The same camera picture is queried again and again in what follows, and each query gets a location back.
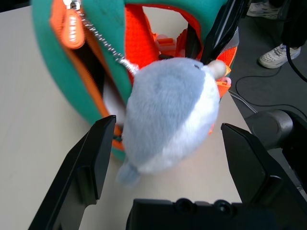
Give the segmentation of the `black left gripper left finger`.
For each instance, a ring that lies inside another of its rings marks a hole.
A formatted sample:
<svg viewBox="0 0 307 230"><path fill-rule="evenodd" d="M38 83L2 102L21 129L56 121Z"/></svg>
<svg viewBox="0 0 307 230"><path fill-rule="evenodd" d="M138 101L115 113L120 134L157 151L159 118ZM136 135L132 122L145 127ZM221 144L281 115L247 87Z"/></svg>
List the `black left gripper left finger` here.
<svg viewBox="0 0 307 230"><path fill-rule="evenodd" d="M101 197L116 117L94 123L68 152L29 229L77 230L85 209Z"/></svg>

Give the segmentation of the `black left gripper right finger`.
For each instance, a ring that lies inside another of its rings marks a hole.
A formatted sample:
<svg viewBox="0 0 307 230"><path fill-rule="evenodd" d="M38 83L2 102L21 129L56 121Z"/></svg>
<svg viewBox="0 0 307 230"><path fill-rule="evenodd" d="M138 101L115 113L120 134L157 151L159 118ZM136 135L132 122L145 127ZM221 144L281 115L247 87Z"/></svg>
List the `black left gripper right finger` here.
<svg viewBox="0 0 307 230"><path fill-rule="evenodd" d="M266 207L305 209L307 203L280 164L257 137L223 123L229 171L242 202Z"/></svg>

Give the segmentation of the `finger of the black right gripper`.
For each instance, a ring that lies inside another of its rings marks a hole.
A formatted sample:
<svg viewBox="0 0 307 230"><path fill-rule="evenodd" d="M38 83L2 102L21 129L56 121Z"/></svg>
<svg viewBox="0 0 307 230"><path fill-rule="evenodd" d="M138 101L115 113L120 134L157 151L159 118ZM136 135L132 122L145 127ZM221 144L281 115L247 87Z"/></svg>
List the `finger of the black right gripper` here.
<svg viewBox="0 0 307 230"><path fill-rule="evenodd" d="M201 44L197 37L195 29L188 24L187 38L186 38L186 57L197 59L197 56L201 52Z"/></svg>
<svg viewBox="0 0 307 230"><path fill-rule="evenodd" d="M246 15L249 0L228 0L214 21L204 42L201 62L208 64L217 59L235 34L238 23Z"/></svg>

